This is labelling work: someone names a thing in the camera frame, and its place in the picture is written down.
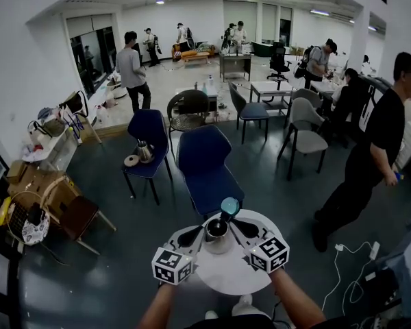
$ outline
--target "white column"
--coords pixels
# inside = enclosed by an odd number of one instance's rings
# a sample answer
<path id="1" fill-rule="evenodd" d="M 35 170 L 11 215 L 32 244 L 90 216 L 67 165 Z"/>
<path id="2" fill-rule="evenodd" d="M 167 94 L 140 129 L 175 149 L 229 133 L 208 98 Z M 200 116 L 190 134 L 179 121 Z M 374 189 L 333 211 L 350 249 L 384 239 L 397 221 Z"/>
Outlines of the white column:
<path id="1" fill-rule="evenodd" d="M 347 66 L 360 73 L 369 36 L 370 9 L 368 7 L 360 8 L 355 13 L 354 21 L 353 38 Z"/>
<path id="2" fill-rule="evenodd" d="M 280 41 L 280 17 L 282 15 L 282 7 L 277 5 L 277 12 L 275 13 L 275 41 Z"/>
<path id="3" fill-rule="evenodd" d="M 262 43 L 263 4 L 258 1 L 258 18 L 256 22 L 256 42 Z"/>

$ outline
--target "white cable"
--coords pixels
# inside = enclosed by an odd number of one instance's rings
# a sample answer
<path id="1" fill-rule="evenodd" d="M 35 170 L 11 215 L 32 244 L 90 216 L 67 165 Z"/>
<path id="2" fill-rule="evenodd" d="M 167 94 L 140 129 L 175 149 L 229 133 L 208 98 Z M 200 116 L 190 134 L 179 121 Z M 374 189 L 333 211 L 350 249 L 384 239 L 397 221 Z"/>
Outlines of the white cable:
<path id="1" fill-rule="evenodd" d="M 369 245 L 371 249 L 373 249 L 373 247 L 371 246 L 371 244 L 370 244 L 368 241 L 363 242 L 362 245 L 359 246 L 359 248 L 356 249 L 355 251 L 351 251 L 351 250 L 350 250 L 346 245 L 344 245 L 344 244 L 339 244 L 338 246 L 339 246 L 339 247 L 344 247 L 344 248 L 345 248 L 348 252 L 350 252 L 351 254 L 355 254 L 356 252 L 358 252 L 359 250 L 361 250 L 361 249 L 364 247 L 364 245 L 366 245 L 366 244 Z M 341 283 L 340 271 L 339 271 L 339 269 L 338 269 L 338 265 L 336 264 L 336 259 L 338 258 L 339 252 L 340 252 L 340 250 L 339 250 L 339 249 L 336 249 L 336 256 L 335 256 L 335 260 L 334 260 L 336 272 L 337 272 L 337 274 L 338 274 L 338 283 L 335 285 L 335 287 L 332 289 L 332 291 L 330 291 L 330 292 L 324 297 L 323 307 L 321 308 L 322 311 L 324 311 L 324 306 L 325 306 L 325 304 L 326 304 L 327 298 L 336 290 L 336 288 L 338 287 L 338 285 Z M 344 292 L 344 297 L 342 298 L 342 309 L 343 309 L 343 310 L 342 310 L 342 313 L 343 313 L 343 315 L 345 315 L 345 314 L 344 314 L 344 300 L 345 300 L 345 295 L 346 295 L 346 293 L 348 292 L 348 290 L 349 290 L 349 288 L 350 288 L 350 286 L 351 286 L 352 284 L 354 284 L 353 289 L 352 289 L 352 291 L 351 291 L 351 293 L 350 293 L 350 302 L 351 302 L 352 304 L 355 304 L 356 302 L 358 302 L 359 300 L 361 300 L 361 297 L 364 295 L 364 290 L 363 290 L 362 287 L 358 284 L 358 280 L 361 278 L 362 273 L 364 272 L 365 266 L 367 266 L 371 261 L 372 261 L 372 260 L 370 260 L 369 262 L 367 262 L 367 263 L 362 267 L 361 273 L 360 273 L 359 277 L 358 277 L 356 280 L 354 280 L 353 282 L 351 282 L 351 283 L 349 284 L 349 286 L 347 287 L 346 291 Z M 353 301 L 353 300 L 351 299 L 351 297 L 352 297 L 352 295 L 353 295 L 353 292 L 355 291 L 355 286 L 356 286 L 356 285 L 358 285 L 358 286 L 361 288 L 362 293 L 361 293 L 361 296 L 360 296 L 356 301 Z"/>
<path id="2" fill-rule="evenodd" d="M 336 271 L 338 272 L 338 283 L 336 283 L 336 285 L 335 285 L 335 287 L 333 288 L 333 290 L 330 291 L 330 292 L 326 295 L 326 297 L 324 297 L 323 307 L 321 308 L 322 311 L 324 310 L 324 306 L 326 305 L 326 300 L 327 300 L 327 298 L 336 290 L 336 288 L 338 287 L 338 285 L 341 283 L 340 271 L 339 271 L 339 269 L 338 269 L 338 266 L 336 265 L 336 259 L 338 258 L 338 254 L 339 254 L 339 253 L 340 253 L 340 251 L 339 251 L 339 250 L 336 250 L 336 256 L 335 256 L 335 261 L 334 261 Z"/>

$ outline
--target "black office chair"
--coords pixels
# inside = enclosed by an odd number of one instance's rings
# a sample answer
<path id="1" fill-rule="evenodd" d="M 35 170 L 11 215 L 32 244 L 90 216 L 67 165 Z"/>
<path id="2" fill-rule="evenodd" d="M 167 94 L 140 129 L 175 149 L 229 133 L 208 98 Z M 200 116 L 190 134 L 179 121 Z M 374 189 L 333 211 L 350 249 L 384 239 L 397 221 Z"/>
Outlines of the black office chair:
<path id="1" fill-rule="evenodd" d="M 289 64 L 291 63 L 290 61 L 287 61 L 288 66 L 285 66 L 285 53 L 286 49 L 285 46 L 283 46 L 282 42 L 277 42 L 275 41 L 273 43 L 273 55 L 271 56 L 271 61 L 269 62 L 269 68 L 273 69 L 277 73 L 272 73 L 267 79 L 270 77 L 277 77 L 278 79 L 281 80 L 286 80 L 282 72 L 289 72 Z"/>

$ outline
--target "gray floor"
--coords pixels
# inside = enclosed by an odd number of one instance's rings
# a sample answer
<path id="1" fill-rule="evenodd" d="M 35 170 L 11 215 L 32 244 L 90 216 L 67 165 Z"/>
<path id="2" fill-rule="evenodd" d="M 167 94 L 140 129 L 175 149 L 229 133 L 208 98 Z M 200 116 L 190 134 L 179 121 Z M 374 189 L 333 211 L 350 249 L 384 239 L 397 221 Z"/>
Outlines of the gray floor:
<path id="1" fill-rule="evenodd" d="M 333 143 L 320 174 L 316 174 L 318 154 L 297 155 L 292 181 L 288 182 L 290 148 L 276 165 L 283 142 L 283 122 L 278 118 L 271 121 L 266 144 L 263 132 L 250 123 L 244 145 L 240 144 L 241 131 L 236 131 L 234 121 L 219 123 L 233 145 L 227 166 L 245 192 L 244 208 L 266 215 L 288 241 L 287 272 L 321 305 L 337 282 L 335 243 L 353 249 L 363 241 L 379 241 L 381 255 L 399 242 L 406 231 L 405 222 L 411 217 L 411 182 L 407 176 L 396 188 L 380 184 L 361 217 L 338 231 L 328 251 L 320 254 L 310 237 L 311 217 L 341 182 L 349 151 Z M 134 140 L 126 134 L 105 139 L 102 145 L 88 143 L 78 148 L 68 174 L 87 198 L 98 203 L 118 231 L 112 233 L 102 221 L 96 221 L 89 229 L 84 240 L 101 250 L 100 257 L 68 241 L 60 230 L 49 231 L 46 245 L 69 263 L 68 267 L 55 262 L 40 245 L 25 249 L 20 284 L 26 328 L 134 327 L 157 289 L 151 272 L 157 247 L 174 231 L 201 223 L 170 154 L 173 184 L 164 165 L 155 177 L 161 205 L 156 206 L 150 186 L 139 178 L 132 178 L 138 198 L 130 197 L 120 167 L 133 144 Z M 338 257 L 343 282 L 327 301 L 327 317 L 341 315 L 343 292 L 358 276 L 368 255 L 369 250 L 363 249 L 356 255 L 344 252 Z M 253 297 L 254 305 L 267 313 L 277 302 L 271 286 Z M 185 328 L 203 319 L 210 309 L 228 315 L 237 300 L 209 289 L 193 275 L 178 288 L 169 328 Z M 353 316 L 355 311 L 355 305 L 346 305 L 348 315 Z M 286 319 L 282 308 L 277 318 Z"/>

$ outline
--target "stool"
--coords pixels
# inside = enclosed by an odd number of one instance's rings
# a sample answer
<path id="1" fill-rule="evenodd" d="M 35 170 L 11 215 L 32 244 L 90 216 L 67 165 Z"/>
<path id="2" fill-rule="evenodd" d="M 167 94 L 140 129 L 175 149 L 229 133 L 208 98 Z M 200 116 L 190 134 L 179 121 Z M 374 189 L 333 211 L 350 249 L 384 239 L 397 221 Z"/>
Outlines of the stool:
<path id="1" fill-rule="evenodd" d="M 60 225 L 64 228 L 64 231 L 70 239 L 77 241 L 85 248 L 100 256 L 101 254 L 98 251 L 85 244 L 81 239 L 82 234 L 87 230 L 96 215 L 99 215 L 114 231 L 117 230 L 110 220 L 99 210 L 98 205 L 86 199 L 84 196 L 75 197 L 67 206 L 66 211 L 60 218 Z"/>

